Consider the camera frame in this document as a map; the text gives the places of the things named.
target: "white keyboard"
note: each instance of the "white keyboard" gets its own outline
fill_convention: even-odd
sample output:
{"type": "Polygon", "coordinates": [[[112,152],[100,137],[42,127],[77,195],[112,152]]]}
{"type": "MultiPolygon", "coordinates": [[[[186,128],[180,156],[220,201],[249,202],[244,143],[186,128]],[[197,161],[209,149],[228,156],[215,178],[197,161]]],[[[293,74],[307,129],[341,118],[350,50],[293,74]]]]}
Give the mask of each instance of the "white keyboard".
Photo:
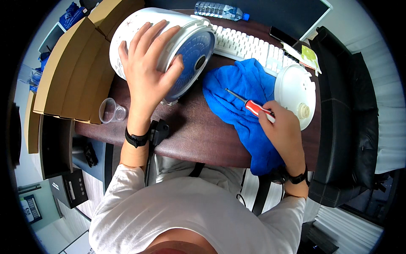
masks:
{"type": "Polygon", "coordinates": [[[283,67],[296,63],[291,57],[287,56],[283,49],[252,35],[217,25],[213,25],[213,29],[217,31],[215,34],[217,36],[214,47],[215,54],[236,61],[255,58],[263,66],[265,72],[274,77],[278,75],[283,67]]]}

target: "blue bottle cap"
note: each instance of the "blue bottle cap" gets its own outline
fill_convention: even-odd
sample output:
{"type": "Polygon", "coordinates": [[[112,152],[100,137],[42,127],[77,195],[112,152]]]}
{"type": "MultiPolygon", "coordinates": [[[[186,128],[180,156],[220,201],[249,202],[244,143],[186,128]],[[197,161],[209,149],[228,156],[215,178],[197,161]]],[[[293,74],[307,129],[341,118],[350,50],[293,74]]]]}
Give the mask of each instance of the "blue bottle cap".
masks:
{"type": "Polygon", "coordinates": [[[244,13],[244,15],[242,16],[242,20],[247,21],[250,18],[250,15],[248,13],[244,13]]]}

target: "screwdriver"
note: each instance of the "screwdriver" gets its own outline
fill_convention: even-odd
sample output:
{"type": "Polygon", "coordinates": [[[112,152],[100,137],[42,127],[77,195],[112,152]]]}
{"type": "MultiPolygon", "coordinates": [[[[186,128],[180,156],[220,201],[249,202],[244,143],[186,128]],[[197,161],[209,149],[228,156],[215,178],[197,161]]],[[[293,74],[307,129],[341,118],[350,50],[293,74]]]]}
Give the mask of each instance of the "screwdriver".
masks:
{"type": "Polygon", "coordinates": [[[275,114],[272,111],[269,111],[267,109],[264,109],[263,107],[261,107],[260,105],[256,104],[253,100],[245,100],[244,98],[242,98],[241,96],[239,96],[238,94],[234,93],[233,91],[230,91],[228,88],[226,88],[226,91],[231,93],[232,95],[234,95],[235,97],[237,97],[238,99],[242,100],[244,102],[244,107],[246,109],[248,109],[249,111],[252,112],[252,114],[259,116],[258,112],[260,110],[262,110],[265,114],[266,117],[268,118],[268,120],[271,123],[275,122],[275,114]]]}

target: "water bottle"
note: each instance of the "water bottle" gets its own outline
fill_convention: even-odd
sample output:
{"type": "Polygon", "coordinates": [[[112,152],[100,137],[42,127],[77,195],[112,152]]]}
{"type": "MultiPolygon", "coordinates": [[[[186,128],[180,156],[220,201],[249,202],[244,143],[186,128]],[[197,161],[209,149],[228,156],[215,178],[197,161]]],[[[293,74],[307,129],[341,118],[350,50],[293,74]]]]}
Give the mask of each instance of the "water bottle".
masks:
{"type": "Polygon", "coordinates": [[[195,15],[219,17],[228,20],[248,20],[250,17],[247,13],[242,13],[240,8],[226,4],[217,4],[212,2],[197,2],[194,6],[195,15]]]}

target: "hand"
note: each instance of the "hand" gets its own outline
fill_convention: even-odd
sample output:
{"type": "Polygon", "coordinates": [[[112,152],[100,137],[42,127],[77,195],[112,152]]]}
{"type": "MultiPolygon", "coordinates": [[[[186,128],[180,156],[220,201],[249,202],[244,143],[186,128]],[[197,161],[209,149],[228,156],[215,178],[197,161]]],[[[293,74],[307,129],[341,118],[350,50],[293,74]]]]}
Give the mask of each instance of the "hand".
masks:
{"type": "Polygon", "coordinates": [[[156,70],[162,50],[180,30],[179,26],[174,26],[153,40],[165,26],[166,20],[153,27],[147,22],[134,35],[128,53],[125,41],[119,46],[121,63],[130,89],[130,113],[135,113],[136,119],[146,120],[151,117],[184,69],[182,55],[179,54],[172,60],[166,73],[156,70]]]}
{"type": "Polygon", "coordinates": [[[286,170],[291,176],[298,176],[305,172],[305,153],[302,146],[299,119],[292,111],[281,107],[276,101],[269,101],[263,105],[264,109],[271,109],[275,114],[272,124],[264,112],[259,112],[259,123],[265,135],[272,142],[286,164],[286,170]]]}

